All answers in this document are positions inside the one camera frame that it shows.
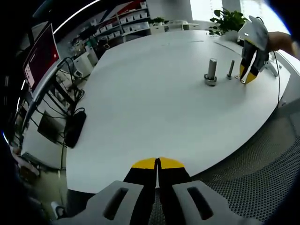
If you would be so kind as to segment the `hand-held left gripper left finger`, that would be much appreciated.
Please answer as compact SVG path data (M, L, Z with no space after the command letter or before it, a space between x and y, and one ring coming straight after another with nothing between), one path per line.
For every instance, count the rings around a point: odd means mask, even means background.
M123 181L116 180L91 197L86 208L55 225L146 225L155 201L156 158L134 163Z

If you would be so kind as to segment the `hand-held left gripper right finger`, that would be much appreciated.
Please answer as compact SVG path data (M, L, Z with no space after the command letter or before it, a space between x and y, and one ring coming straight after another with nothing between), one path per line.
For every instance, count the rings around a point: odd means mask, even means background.
M259 225L229 208L228 200L205 183L193 181L184 165L158 158L160 201L168 225Z

